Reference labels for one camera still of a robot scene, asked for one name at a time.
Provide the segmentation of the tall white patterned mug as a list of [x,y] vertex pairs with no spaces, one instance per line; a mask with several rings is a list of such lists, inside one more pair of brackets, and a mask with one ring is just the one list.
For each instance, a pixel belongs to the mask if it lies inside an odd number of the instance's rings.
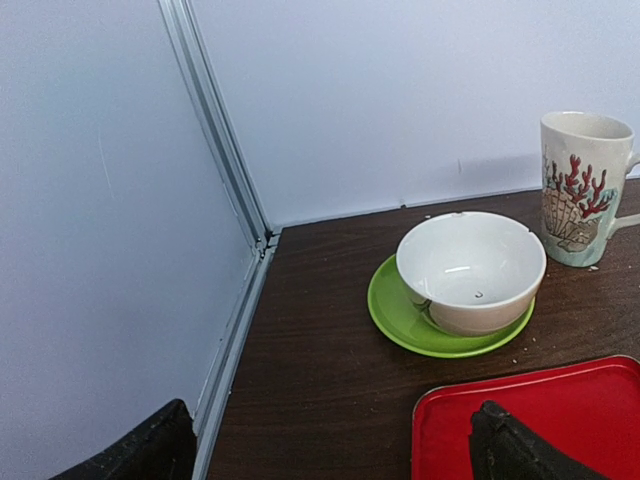
[[541,241],[549,257],[586,268],[603,257],[620,229],[639,215],[617,215],[627,175],[639,164],[634,132],[615,118],[549,112],[540,119]]

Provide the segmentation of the left aluminium frame post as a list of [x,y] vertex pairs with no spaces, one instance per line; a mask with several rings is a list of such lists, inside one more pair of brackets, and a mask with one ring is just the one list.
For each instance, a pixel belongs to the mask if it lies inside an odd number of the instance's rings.
[[269,224],[246,167],[193,2],[159,6],[223,195],[211,254],[222,271],[212,294],[226,302],[227,310],[215,322],[216,350],[193,423],[198,441],[193,476],[205,479],[279,233]]

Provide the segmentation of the white bowl on saucer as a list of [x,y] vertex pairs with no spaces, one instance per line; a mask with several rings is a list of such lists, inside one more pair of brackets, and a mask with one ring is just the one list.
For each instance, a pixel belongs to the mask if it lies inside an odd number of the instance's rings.
[[400,240],[395,264],[409,299],[442,330],[484,336],[522,317],[547,256],[522,223],[483,211],[441,214]]

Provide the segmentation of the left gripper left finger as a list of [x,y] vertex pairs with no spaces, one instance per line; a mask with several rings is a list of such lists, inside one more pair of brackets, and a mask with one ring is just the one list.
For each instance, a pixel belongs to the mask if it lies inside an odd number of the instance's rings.
[[193,420],[184,401],[173,399],[109,447],[56,477],[190,479],[195,459]]

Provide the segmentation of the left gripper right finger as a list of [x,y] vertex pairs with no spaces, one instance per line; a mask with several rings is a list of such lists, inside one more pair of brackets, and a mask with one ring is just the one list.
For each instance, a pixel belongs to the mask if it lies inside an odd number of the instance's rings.
[[487,400],[471,416],[469,455],[475,479],[602,479],[500,404]]

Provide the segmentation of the red tin lid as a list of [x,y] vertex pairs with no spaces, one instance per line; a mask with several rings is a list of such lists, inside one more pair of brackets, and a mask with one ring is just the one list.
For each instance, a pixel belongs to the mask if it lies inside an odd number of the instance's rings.
[[471,416],[487,400],[608,478],[638,478],[639,362],[625,355],[428,391],[413,411],[412,478],[472,478]]

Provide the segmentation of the green saucer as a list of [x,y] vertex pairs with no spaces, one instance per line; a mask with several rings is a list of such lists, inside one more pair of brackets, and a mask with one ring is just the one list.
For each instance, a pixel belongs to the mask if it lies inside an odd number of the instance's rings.
[[531,302],[516,321],[496,333],[478,337],[449,334],[409,300],[396,256],[391,255],[370,279],[367,306],[376,327],[393,343],[428,357],[461,359],[495,351],[516,338],[529,323],[535,303]]

